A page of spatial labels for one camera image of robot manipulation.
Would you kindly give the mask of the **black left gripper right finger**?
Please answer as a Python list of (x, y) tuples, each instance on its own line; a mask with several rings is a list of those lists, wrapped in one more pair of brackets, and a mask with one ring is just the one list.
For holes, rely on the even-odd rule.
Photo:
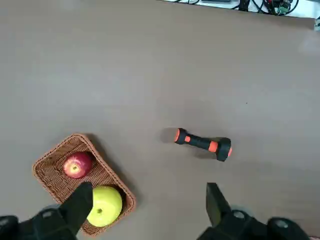
[(258, 221), (243, 210), (232, 209), (216, 183), (206, 184), (206, 212), (211, 226), (199, 240), (309, 240), (308, 234), (294, 221), (272, 217)]

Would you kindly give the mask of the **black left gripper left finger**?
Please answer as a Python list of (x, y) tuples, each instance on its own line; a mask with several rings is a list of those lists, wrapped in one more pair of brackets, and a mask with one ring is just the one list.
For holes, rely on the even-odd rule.
[(59, 207), (48, 207), (29, 220), (0, 217), (2, 240), (75, 240), (93, 208), (93, 185), (81, 183)]

